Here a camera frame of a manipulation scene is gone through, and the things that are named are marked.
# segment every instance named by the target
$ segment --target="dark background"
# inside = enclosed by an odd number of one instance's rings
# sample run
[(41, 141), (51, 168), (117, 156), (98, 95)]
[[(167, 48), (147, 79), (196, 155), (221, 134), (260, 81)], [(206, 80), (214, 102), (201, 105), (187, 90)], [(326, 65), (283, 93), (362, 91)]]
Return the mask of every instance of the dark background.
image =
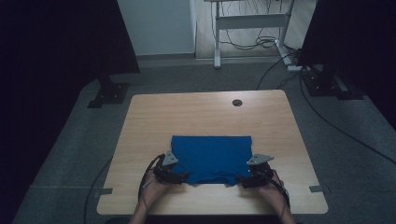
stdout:
[(331, 64), (396, 130), (395, 11), (392, 0), (319, 0), (299, 64)]
[(138, 72), (116, 0), (0, 1), (0, 222), (10, 223), (81, 89)]
[[(338, 64), (395, 128), (394, 11), (390, 1), (319, 0), (303, 53)], [(0, 0), (1, 223), (18, 211), (82, 87), (132, 72), (117, 1)]]

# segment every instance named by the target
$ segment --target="wooden tabletop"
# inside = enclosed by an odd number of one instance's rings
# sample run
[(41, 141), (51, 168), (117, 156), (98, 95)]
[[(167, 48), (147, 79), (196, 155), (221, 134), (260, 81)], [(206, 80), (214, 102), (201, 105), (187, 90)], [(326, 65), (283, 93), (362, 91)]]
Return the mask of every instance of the wooden tabletop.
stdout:
[[(233, 100), (242, 101), (240, 106)], [(293, 214), (324, 214), (328, 206), (283, 91), (224, 91), (134, 96), (111, 162), (97, 212), (132, 214), (143, 173), (171, 149), (173, 135), (251, 135), (253, 153), (285, 182)], [(219, 184), (174, 186), (150, 210), (154, 215), (273, 214), (254, 189)]]

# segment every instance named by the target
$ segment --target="black cable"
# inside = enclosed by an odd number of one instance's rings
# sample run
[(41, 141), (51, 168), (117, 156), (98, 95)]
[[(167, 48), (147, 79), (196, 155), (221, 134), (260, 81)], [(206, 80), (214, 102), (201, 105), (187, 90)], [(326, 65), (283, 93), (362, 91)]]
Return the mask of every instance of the black cable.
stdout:
[(273, 65), (271, 65), (271, 66), (265, 71), (264, 75), (262, 75), (262, 78), (260, 78), (259, 84), (257, 84), (257, 87), (256, 87), (256, 91), (259, 89), (260, 85), (262, 84), (262, 80), (265, 78), (265, 76), (268, 75), (268, 72), (269, 72), (273, 67), (275, 67), (275, 65), (277, 65), (278, 63), (280, 63), (283, 59), (285, 59), (286, 57), (289, 57), (290, 55), (292, 55), (292, 54), (294, 54), (294, 53), (295, 53), (295, 52), (283, 56), (283, 57), (280, 58), (276, 63), (274, 63)]
[(151, 169), (152, 165), (154, 164), (154, 162), (156, 160), (158, 160), (160, 157), (164, 157), (164, 154), (158, 155), (149, 165), (148, 168), (146, 169), (145, 173), (143, 174), (142, 180), (140, 181), (140, 186), (139, 186), (139, 191), (137, 193), (137, 200), (140, 201), (140, 196), (142, 195), (142, 191), (143, 191), (143, 185), (146, 182), (146, 178), (148, 176), (149, 170)]
[(272, 0), (270, 0), (269, 2), (267, 0), (267, 14), (270, 14), (271, 3), (272, 3)]
[(283, 0), (280, 0), (279, 13), (282, 12), (282, 4), (283, 4)]
[(288, 49), (289, 53), (291, 53), (291, 52), (290, 52), (291, 50), (292, 50), (293, 52), (294, 52), (294, 51), (297, 51), (297, 50), (301, 50), (301, 49), (294, 49), (294, 48), (288, 46), (286, 43), (283, 43), (283, 46), (285, 46), (285, 48)]
[[(251, 8), (251, 4), (250, 4), (249, 0), (247, 0), (247, 4), (248, 4), (248, 7), (250, 8), (250, 11), (254, 13), (254, 10), (253, 10), (253, 8)], [(256, 13), (255, 14), (257, 15), (259, 13), (259, 10), (257, 8), (255, 8), (255, 9), (256, 9)]]
[[(221, 4), (221, 11), (222, 11), (222, 14), (224, 16), (225, 13), (224, 13), (224, 8), (223, 8), (222, 4)], [(216, 39), (215, 29), (213, 27), (213, 3), (211, 3), (211, 6), (210, 6), (210, 15), (211, 15), (210, 18), (211, 18), (211, 26), (212, 26), (212, 35), (213, 35), (213, 38)], [(265, 49), (269, 49), (269, 48), (275, 47), (276, 46), (276, 37), (274, 37), (274, 36), (260, 36), (260, 34), (262, 33), (262, 30), (263, 30), (263, 28), (260, 30), (260, 32), (259, 32), (259, 34), (258, 34), (258, 36), (256, 38), (256, 44), (255, 45), (243, 46), (243, 45), (235, 44), (230, 38), (230, 35), (229, 35), (230, 31), (229, 30), (226, 30), (226, 33), (227, 33), (228, 39), (230, 41), (219, 41), (219, 43), (220, 44), (229, 44), (229, 45), (234, 46), (236, 49), (241, 49), (241, 50), (255, 49), (258, 46), (262, 46)]]
[(300, 70), (300, 73), (295, 73), (294, 76), (281, 80), (279, 85), (276, 87), (276, 89), (280, 90), (283, 86), (286, 85), (286, 83), (288, 83), (288, 81), (294, 80), (299, 74), (301, 74), (301, 70)]
[(300, 76), (300, 90), (301, 90), (301, 94), (303, 95), (303, 97), (305, 98), (306, 102), (308, 103), (308, 105), (311, 107), (311, 109), (323, 120), (325, 121), (327, 124), (329, 124), (330, 126), (332, 126), (335, 130), (337, 130), (340, 133), (343, 133), (344, 135), (348, 136), (349, 138), (351, 138), (352, 140), (356, 141), (357, 143), (361, 144), (364, 147), (367, 147), (368, 149), (372, 150), (374, 153), (376, 153), (377, 155), (383, 157), (384, 159), (390, 161), (391, 163), (393, 163), (394, 165), (396, 165), (396, 161), (394, 161), (392, 158), (382, 154), (381, 152), (379, 152), (378, 150), (376, 150), (373, 147), (370, 147), (369, 145), (363, 143), (361, 140), (355, 138), (354, 136), (350, 135), (349, 133), (344, 132), (342, 129), (338, 128), (337, 126), (333, 125), (332, 123), (330, 123), (328, 120), (326, 120), (323, 116), (321, 116), (319, 114), (319, 112), (311, 105), (311, 103), (309, 102), (309, 100), (306, 98), (305, 93), (303, 91), (303, 81), (302, 81), (302, 76)]
[[(277, 172), (275, 170), (272, 170), (272, 171), (276, 174), (276, 177), (279, 179), (279, 176), (277, 175)], [(285, 188), (283, 188), (281, 186), (281, 184), (276, 183), (276, 181), (273, 180), (272, 178), (269, 178), (265, 174), (261, 174), (261, 175), (262, 175), (262, 177), (264, 177), (264, 179), (266, 181), (268, 181), (271, 184), (273, 184), (277, 188), (277, 190), (279, 190), (279, 193), (282, 194), (282, 196), (285, 198), (285, 201), (286, 201), (286, 204), (288, 205), (288, 208), (290, 208), (290, 197), (289, 197), (288, 191)]]
[(87, 198), (85, 199), (84, 203), (84, 224), (87, 223), (87, 207), (88, 207), (88, 201), (90, 200), (90, 196), (93, 190), (93, 186), (95, 185), (96, 181), (98, 180), (99, 176), (102, 174), (102, 172), (106, 169), (106, 167), (110, 164), (111, 160), (113, 160), (113, 157), (111, 157), (106, 164), (102, 167), (100, 170), (99, 174), (96, 176), (96, 178), (93, 180), (90, 191), (88, 192)]
[(227, 15), (230, 15), (230, 7), (232, 4), (233, 4), (233, 2), (230, 2), (230, 5), (228, 5), (228, 7), (227, 7)]

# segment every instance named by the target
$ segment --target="blue shirt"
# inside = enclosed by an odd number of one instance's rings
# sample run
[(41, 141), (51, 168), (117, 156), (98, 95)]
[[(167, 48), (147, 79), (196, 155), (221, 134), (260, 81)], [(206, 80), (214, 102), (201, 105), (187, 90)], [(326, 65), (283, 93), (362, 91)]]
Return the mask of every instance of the blue shirt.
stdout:
[(187, 183), (238, 184), (237, 175), (250, 176), (251, 136), (173, 136), (173, 173), (190, 173)]

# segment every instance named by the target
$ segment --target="metal frame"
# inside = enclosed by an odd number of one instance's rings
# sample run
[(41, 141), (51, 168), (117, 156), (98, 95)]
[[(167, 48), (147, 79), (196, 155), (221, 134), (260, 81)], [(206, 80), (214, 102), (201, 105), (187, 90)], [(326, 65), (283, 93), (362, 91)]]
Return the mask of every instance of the metal frame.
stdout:
[(288, 31), (291, 11), (294, 6), (294, 0), (291, 0), (288, 11), (285, 14), (271, 14), (271, 15), (254, 15), (254, 16), (229, 16), (221, 17), (219, 13), (220, 0), (212, 0), (211, 3), (216, 2), (216, 34), (215, 34), (215, 68), (221, 67), (219, 31), (227, 29), (250, 29), (250, 28), (282, 28), (279, 39), (276, 41), (276, 47), (279, 50), (280, 56), (283, 58), (284, 64), (289, 71), (300, 70), (299, 67), (293, 65), (289, 57), (288, 50), (284, 46), (286, 32)]

